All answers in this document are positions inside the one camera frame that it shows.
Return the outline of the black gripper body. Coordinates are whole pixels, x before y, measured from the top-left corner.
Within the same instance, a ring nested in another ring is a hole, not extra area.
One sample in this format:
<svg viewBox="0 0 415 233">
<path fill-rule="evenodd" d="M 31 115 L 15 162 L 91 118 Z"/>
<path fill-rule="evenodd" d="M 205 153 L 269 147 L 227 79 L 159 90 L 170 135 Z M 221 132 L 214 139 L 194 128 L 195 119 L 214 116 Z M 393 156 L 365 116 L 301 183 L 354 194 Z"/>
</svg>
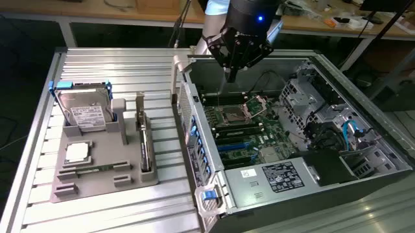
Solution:
<svg viewBox="0 0 415 233">
<path fill-rule="evenodd" d="M 268 41 L 268 31 L 272 27 L 280 4 L 280 0 L 233 0 L 230 2 L 223 26 L 223 42 L 227 52 L 234 51 L 236 45 L 248 47 L 244 42 L 236 42 L 238 33 L 258 40 L 257 44 L 266 47 L 270 51 L 274 50 Z"/>
</svg>

